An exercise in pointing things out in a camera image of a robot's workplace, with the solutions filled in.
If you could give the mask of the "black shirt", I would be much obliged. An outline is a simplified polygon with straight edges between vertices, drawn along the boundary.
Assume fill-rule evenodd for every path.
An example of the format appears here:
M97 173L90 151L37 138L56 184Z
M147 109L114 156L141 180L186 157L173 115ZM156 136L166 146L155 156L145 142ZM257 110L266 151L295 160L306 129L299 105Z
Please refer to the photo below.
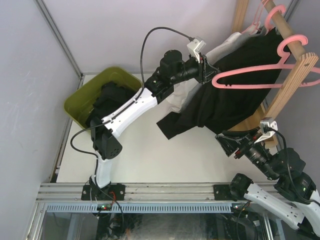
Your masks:
M85 122L86 127L90 127L92 119L98 118L101 120L112 114L135 94L134 90L120 86L113 81L104 84L101 87L101 93L92 105L93 109Z
M271 30L265 36L251 37L230 54L213 63L221 72L270 65L279 62L278 45L283 37ZM194 127L207 127L220 134L254 114L270 89L222 89L210 82L202 85L181 112L170 112L157 126L171 139Z

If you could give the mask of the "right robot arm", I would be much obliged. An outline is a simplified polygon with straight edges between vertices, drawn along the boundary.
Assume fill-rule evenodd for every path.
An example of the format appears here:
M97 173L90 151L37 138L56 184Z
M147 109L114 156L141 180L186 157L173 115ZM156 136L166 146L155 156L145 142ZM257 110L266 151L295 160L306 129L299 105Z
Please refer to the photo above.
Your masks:
M235 200L246 199L268 210L298 234L310 240L320 238L320 192L312 178L304 172L306 163L293 149L283 143L283 149L271 154L265 147L267 135L283 135L269 126L248 131L223 131L215 139L225 154L235 159L246 157L286 201L267 193L243 173L237 173L228 185Z

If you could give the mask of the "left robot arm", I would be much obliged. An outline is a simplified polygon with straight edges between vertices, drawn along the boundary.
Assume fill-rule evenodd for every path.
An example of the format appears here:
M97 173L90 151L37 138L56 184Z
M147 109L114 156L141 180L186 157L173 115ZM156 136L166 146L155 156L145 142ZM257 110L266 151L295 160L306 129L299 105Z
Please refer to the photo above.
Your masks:
M174 86L195 79L200 84L209 82L220 70L200 53L183 61L178 50L167 51L159 67L138 92L118 109L103 118L92 118L90 134L97 160L91 176L92 194L98 200L109 196L113 159L123 147L118 141L122 132L146 111L160 104L174 92Z

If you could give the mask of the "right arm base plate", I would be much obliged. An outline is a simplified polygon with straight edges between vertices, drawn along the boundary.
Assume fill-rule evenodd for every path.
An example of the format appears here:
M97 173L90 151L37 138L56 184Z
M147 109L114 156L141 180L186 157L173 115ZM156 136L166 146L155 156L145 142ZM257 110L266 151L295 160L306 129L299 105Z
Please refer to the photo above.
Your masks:
M214 184L213 193L216 201L236 201L228 184Z

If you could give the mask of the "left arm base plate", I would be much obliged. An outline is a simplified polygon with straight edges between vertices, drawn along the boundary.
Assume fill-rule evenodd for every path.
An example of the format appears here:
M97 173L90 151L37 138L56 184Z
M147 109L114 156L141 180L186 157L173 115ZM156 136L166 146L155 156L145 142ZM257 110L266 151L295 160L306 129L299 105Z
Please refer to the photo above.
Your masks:
M92 184L86 184L82 188L81 200L82 201L123 201L125 198L126 186L124 184L116 183L109 184L100 190Z

